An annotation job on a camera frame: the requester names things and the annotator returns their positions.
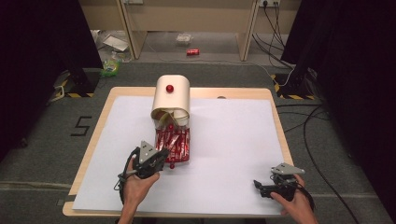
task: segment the yellow-black tape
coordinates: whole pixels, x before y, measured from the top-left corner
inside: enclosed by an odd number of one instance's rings
[[[70,78],[70,74],[64,79],[64,82],[62,82],[61,86],[65,88],[67,81]],[[58,91],[58,93],[56,93],[56,97],[59,97],[62,95],[62,91]],[[80,98],[80,97],[93,97],[93,92],[92,93],[81,93],[81,92],[65,92],[64,96],[66,97],[72,97],[72,98]]]
[[[314,96],[312,94],[285,94],[283,90],[285,89],[276,82],[276,75],[271,75],[271,78],[274,82],[274,88],[277,97],[283,99],[292,99],[292,100],[314,100]]]

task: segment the wall outlet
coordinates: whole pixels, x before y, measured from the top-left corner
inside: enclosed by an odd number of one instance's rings
[[[264,1],[267,2],[267,7],[276,7],[276,3],[278,7],[280,5],[280,0],[260,0],[260,7],[264,7]]]

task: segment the beige cylinder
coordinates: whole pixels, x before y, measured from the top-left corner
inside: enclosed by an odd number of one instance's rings
[[[190,82],[182,75],[163,75],[157,80],[151,118],[156,128],[172,119],[178,126],[188,126],[190,119]]]

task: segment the hand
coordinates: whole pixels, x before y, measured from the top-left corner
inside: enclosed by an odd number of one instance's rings
[[[299,175],[294,175],[297,179],[297,183],[305,186],[305,183]],[[281,215],[285,216],[290,214],[291,217],[299,224],[311,224],[318,223],[315,218],[314,212],[311,209],[308,199],[305,195],[300,192],[298,189],[294,193],[294,198],[291,202],[284,199],[281,195],[271,192],[271,197],[275,199],[277,202],[282,204],[283,210],[281,211]]]
[[[133,170],[133,160],[134,158],[131,158],[128,163],[127,171]],[[140,179],[136,175],[131,175],[127,178],[123,188],[124,206],[121,211],[119,224],[132,223],[137,206],[143,202],[149,189],[159,178],[160,173],[158,172],[146,179]]]

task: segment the black curtain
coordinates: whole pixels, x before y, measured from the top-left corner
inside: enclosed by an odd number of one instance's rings
[[[302,1],[282,56],[285,61],[299,63],[304,58],[311,44],[307,40],[315,37],[315,25],[328,13],[329,2]],[[374,5],[342,2],[319,48],[308,52],[307,66],[318,72],[324,103],[349,153],[396,222],[396,182],[391,180],[396,171],[395,11],[394,0]]]
[[[101,68],[78,0],[6,0],[0,7],[0,160],[26,137],[70,68]]]

